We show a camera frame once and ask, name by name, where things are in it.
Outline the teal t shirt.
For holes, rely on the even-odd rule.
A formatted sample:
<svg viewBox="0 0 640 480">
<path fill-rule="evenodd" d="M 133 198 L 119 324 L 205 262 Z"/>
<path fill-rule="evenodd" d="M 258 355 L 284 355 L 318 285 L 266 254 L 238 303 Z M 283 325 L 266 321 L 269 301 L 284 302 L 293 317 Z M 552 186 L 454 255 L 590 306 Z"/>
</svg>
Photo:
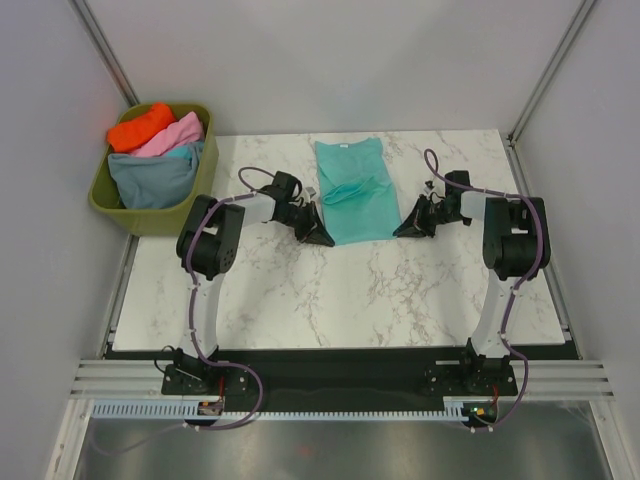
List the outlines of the teal t shirt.
<svg viewBox="0 0 640 480">
<path fill-rule="evenodd" d="M 392 240 L 401 218 L 381 140 L 317 141 L 315 155 L 324 223 L 335 244 Z"/>
</svg>

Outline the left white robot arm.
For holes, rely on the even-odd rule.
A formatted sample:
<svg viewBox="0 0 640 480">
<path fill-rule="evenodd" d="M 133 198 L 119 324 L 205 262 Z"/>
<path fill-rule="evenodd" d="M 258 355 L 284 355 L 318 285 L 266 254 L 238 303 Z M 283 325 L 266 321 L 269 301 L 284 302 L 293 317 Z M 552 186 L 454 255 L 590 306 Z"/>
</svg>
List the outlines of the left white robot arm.
<svg viewBox="0 0 640 480">
<path fill-rule="evenodd" d="M 190 276 L 187 319 L 180 345 L 163 374 L 164 395 L 211 394 L 229 370 L 217 361 L 217 316 L 225 275 L 233 266 L 245 227 L 277 222 L 302 244 L 333 247 L 317 206 L 295 176 L 278 171 L 271 183 L 226 199 L 198 196 L 176 244 Z"/>
</svg>

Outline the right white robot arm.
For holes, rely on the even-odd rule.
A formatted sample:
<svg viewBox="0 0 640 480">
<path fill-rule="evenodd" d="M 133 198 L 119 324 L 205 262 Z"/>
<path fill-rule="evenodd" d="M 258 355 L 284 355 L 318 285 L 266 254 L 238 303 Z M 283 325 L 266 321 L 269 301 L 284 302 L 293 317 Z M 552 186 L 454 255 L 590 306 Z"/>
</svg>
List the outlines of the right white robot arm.
<svg viewBox="0 0 640 480">
<path fill-rule="evenodd" d="M 544 201 L 539 197 L 492 194 L 471 186 L 469 173 L 444 176 L 445 195 L 435 202 L 422 194 L 393 232 L 397 238 L 433 238 L 436 228 L 474 220 L 483 223 L 482 258 L 488 288 L 478 324 L 460 360 L 427 366 L 428 391 L 441 395 L 516 395 L 509 322 L 516 316 L 521 288 L 550 261 Z"/>
</svg>

